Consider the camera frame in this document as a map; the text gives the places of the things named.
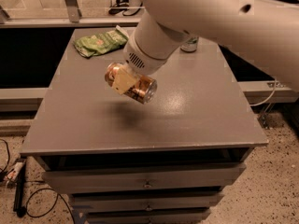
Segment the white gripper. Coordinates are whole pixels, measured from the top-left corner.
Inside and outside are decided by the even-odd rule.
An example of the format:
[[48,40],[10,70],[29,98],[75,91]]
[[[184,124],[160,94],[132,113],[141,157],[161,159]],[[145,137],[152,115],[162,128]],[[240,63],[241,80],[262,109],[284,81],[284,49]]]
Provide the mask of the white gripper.
[[117,66],[112,89],[118,94],[124,94],[140,79],[140,75],[151,75],[160,69],[166,60],[156,59],[146,54],[135,40],[135,32],[129,37],[123,49],[123,57],[126,64]]

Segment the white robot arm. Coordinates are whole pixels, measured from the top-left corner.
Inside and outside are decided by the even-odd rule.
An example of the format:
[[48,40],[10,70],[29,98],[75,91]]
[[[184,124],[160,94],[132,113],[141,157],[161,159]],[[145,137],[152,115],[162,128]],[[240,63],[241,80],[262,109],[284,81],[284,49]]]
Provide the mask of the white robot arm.
[[124,47],[125,64],[150,75],[194,36],[299,91],[299,6],[276,0],[142,0],[145,12]]

